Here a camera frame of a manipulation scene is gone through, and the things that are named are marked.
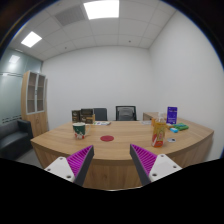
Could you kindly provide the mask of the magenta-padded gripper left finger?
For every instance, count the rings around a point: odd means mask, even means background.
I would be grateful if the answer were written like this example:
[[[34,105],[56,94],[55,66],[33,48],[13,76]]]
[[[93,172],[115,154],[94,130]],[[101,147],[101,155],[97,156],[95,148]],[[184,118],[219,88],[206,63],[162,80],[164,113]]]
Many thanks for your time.
[[[45,171],[82,186],[93,156],[94,146],[90,145],[68,157],[58,157]]]

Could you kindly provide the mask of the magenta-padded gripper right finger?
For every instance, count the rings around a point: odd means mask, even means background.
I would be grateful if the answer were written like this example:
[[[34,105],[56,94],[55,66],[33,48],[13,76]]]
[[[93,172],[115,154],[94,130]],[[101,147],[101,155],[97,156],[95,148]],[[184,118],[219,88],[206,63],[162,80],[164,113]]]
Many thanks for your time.
[[[165,154],[155,155],[134,144],[130,145],[130,155],[143,186],[181,170],[181,167]]]

